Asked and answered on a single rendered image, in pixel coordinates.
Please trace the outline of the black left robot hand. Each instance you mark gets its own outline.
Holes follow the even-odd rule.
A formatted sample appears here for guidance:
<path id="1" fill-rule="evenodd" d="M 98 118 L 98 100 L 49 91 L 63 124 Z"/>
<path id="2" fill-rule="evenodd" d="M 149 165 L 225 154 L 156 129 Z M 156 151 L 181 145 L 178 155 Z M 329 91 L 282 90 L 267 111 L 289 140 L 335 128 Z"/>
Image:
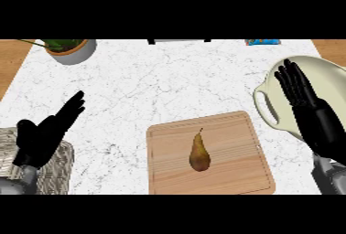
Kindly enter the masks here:
<path id="1" fill-rule="evenodd" d="M 17 153 L 14 164 L 42 168 L 55 154 L 66 132 L 72 128 L 80 113 L 85 111 L 85 92 L 80 90 L 64 104 L 57 115 L 51 115 L 41 124 L 30 120 L 18 121 Z"/>

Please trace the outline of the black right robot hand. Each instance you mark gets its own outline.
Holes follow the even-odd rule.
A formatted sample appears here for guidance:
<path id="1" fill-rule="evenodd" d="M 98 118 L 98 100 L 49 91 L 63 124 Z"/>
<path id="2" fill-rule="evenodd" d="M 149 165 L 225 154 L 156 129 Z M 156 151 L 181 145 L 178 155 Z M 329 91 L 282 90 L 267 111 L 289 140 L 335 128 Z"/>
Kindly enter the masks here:
<path id="1" fill-rule="evenodd" d="M 289 59 L 279 67 L 276 78 L 313 152 L 346 164 L 346 131 L 342 122 L 329 102 L 319 97 L 299 65 Z"/>

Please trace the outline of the grey woven basket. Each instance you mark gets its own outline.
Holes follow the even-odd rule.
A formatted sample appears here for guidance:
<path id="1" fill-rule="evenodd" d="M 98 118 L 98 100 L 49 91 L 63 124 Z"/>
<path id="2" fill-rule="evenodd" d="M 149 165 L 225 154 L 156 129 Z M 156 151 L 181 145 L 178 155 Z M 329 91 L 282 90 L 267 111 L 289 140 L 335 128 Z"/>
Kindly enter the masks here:
<path id="1" fill-rule="evenodd" d="M 18 153 L 17 136 L 18 129 L 15 127 L 0 128 L 0 177 L 14 180 L 20 180 L 24 177 L 23 169 L 12 164 Z M 73 163 L 73 145 L 63 141 L 49 163 L 41 169 L 39 195 L 69 194 Z"/>

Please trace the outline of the grey and black appliance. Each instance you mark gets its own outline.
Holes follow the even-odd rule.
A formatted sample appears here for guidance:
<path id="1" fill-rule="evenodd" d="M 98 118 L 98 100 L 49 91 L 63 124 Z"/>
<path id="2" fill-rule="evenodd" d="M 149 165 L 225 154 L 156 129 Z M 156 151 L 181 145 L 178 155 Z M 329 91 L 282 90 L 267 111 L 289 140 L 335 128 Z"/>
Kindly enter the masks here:
<path id="1" fill-rule="evenodd" d="M 150 45 L 156 45 L 159 42 L 183 42 L 183 41 L 203 41 L 212 42 L 212 39 L 149 39 Z"/>

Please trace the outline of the wooden cutting board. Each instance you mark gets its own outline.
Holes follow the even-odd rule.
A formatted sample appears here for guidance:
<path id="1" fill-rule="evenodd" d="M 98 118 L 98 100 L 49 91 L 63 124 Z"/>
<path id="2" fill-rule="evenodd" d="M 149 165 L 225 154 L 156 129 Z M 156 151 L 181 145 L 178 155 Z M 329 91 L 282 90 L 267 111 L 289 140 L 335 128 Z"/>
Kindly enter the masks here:
<path id="1" fill-rule="evenodd" d="M 190 164 L 200 136 L 212 158 L 199 172 Z M 276 180 L 248 112 L 153 125 L 147 131 L 150 193 L 154 195 L 271 194 Z"/>

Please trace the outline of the blue package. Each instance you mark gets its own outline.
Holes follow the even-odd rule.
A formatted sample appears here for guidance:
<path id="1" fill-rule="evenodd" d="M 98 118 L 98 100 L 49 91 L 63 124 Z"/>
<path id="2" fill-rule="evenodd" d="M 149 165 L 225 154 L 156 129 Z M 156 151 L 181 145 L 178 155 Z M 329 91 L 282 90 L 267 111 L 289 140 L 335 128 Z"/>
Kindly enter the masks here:
<path id="1" fill-rule="evenodd" d="M 280 39 L 248 39 L 246 45 L 248 46 L 258 46 L 258 45 L 280 45 Z"/>

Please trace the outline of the potted green plant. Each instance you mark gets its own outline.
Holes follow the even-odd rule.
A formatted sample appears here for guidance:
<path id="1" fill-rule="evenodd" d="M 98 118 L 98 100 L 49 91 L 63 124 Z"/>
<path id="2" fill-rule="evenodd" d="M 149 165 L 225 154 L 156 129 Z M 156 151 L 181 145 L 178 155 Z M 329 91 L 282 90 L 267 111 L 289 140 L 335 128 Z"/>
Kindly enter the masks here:
<path id="1" fill-rule="evenodd" d="M 44 47 L 63 65 L 78 65 L 85 62 L 98 47 L 95 39 L 44 39 L 42 44 L 23 39 L 23 42 Z"/>

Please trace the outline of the brown pear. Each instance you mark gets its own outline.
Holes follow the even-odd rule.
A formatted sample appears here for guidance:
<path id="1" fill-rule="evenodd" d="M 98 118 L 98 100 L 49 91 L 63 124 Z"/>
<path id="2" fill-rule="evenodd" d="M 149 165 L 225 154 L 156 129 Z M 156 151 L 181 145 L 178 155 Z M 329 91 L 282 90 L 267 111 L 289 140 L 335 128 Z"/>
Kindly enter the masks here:
<path id="1" fill-rule="evenodd" d="M 199 172 L 206 171 L 211 168 L 212 158 L 203 143 L 202 133 L 197 133 L 194 138 L 190 164 Z"/>

